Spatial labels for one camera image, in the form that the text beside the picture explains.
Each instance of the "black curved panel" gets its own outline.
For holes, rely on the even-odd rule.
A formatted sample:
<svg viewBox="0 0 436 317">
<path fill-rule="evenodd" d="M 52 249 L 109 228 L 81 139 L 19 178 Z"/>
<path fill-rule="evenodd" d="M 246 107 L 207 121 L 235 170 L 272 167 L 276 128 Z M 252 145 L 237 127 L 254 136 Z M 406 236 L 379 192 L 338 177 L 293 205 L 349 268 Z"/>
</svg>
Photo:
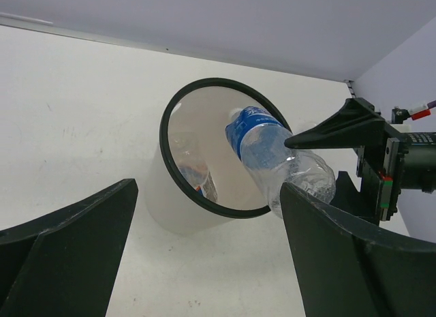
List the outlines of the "black curved panel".
<svg viewBox="0 0 436 317">
<path fill-rule="evenodd" d="M 0 316 L 105 316 L 137 195 L 125 179 L 1 232 Z"/>
<path fill-rule="evenodd" d="M 384 230 L 290 184 L 281 206 L 308 317 L 436 316 L 436 244 Z"/>
</svg>

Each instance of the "white wall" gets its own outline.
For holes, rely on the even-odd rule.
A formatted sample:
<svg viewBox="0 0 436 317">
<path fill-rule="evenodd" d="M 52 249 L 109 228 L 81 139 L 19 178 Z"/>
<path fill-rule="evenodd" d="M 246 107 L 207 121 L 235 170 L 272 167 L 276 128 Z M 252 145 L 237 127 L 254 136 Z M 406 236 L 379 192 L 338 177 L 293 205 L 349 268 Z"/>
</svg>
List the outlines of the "white wall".
<svg viewBox="0 0 436 317">
<path fill-rule="evenodd" d="M 354 90 L 389 119 L 394 106 L 407 108 L 436 100 L 436 18 L 363 74 Z M 411 121 L 412 130 L 436 132 L 433 114 Z M 405 190 L 399 209 L 411 236 L 436 242 L 436 193 Z"/>
<path fill-rule="evenodd" d="M 434 18 L 436 0 L 0 0 L 0 12 L 343 81 L 357 79 Z"/>
<path fill-rule="evenodd" d="M 172 235 L 147 212 L 146 176 L 162 113 L 190 82 L 255 87 L 293 128 L 339 109 L 345 84 L 9 27 L 0 66 L 0 230 L 134 177 L 107 317 L 304 316 L 283 221 L 269 213 Z M 356 165 L 351 150 L 328 158 L 335 170 Z"/>
</svg>

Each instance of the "white floor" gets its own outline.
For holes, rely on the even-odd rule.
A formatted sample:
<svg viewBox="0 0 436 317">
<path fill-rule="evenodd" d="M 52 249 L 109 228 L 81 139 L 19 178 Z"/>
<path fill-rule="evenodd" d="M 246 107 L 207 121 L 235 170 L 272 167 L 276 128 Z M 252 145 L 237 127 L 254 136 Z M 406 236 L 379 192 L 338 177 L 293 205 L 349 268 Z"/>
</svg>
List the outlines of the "white floor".
<svg viewBox="0 0 436 317">
<path fill-rule="evenodd" d="M 150 218 L 144 178 L 161 114 L 189 82 L 250 85 L 293 128 L 339 109 L 343 83 L 7 27 L 0 39 L 0 229 L 134 177 L 138 204 L 107 316 L 304 316 L 281 220 L 173 235 Z M 354 174 L 351 150 L 323 156 Z M 399 214 L 386 228 L 407 234 Z"/>
</svg>

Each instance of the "white cylindrical container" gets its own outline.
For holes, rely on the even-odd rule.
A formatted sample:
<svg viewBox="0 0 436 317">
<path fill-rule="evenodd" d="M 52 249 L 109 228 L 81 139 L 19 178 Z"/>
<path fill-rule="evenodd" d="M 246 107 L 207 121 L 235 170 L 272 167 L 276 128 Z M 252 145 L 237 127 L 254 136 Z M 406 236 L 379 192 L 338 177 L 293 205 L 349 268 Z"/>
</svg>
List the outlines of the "white cylindrical container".
<svg viewBox="0 0 436 317">
<path fill-rule="evenodd" d="M 153 219 L 163 228 L 189 234 L 270 211 L 266 201 L 225 137 L 229 113 L 257 106 L 286 128 L 281 113 L 262 94 L 242 83 L 207 78 L 183 87 L 167 105 L 159 129 L 159 145 L 146 176 L 145 199 Z M 168 136 L 193 132 L 215 183 L 217 202 L 192 188 L 171 154 Z"/>
</svg>

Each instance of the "clear plastic bottle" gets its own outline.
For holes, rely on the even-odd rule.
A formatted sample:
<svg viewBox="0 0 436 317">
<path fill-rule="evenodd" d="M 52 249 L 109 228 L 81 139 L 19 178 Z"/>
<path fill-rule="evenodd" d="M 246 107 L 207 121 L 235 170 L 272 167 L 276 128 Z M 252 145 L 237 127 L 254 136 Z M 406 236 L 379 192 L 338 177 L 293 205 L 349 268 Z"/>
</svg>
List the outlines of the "clear plastic bottle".
<svg viewBox="0 0 436 317">
<path fill-rule="evenodd" d="M 246 107 L 230 112 L 225 128 L 227 140 L 265 196 L 271 210 L 283 218 L 280 189 L 293 183 L 312 196 L 329 203 L 336 192 L 333 170 L 309 150 L 294 150 L 284 142 L 292 136 L 262 108 Z"/>
<path fill-rule="evenodd" d="M 168 141 L 174 162 L 183 177 L 198 193 L 216 203 L 217 190 L 211 172 L 200 153 L 196 134 L 173 133 Z"/>
</svg>

